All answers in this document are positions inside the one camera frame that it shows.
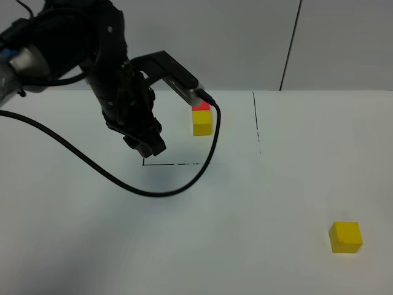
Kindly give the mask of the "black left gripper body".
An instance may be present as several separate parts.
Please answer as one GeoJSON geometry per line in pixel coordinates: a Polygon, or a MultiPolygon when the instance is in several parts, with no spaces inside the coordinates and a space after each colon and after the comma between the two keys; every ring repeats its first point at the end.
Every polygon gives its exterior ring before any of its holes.
{"type": "Polygon", "coordinates": [[[162,144],[161,128],[152,114],[154,93],[129,62],[116,69],[100,66],[88,77],[108,128],[126,144],[162,144]]]}

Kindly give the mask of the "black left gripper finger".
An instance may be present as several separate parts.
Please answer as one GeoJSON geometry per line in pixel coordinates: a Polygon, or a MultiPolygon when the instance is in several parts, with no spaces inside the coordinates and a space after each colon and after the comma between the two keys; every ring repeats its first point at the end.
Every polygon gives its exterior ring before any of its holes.
{"type": "Polygon", "coordinates": [[[129,136],[124,136],[123,140],[130,148],[138,151],[142,157],[157,156],[166,150],[166,144],[161,138],[158,141],[148,140],[147,142],[143,142],[129,136]]]}

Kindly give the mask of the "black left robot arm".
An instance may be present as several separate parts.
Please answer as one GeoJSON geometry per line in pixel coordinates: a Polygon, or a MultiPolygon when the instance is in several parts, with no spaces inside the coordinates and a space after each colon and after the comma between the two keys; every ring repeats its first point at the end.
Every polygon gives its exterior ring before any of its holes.
{"type": "Polygon", "coordinates": [[[106,125],[143,157],[166,148],[154,80],[127,56],[123,12],[110,1],[46,1],[1,34],[1,102],[85,80],[106,125]]]}

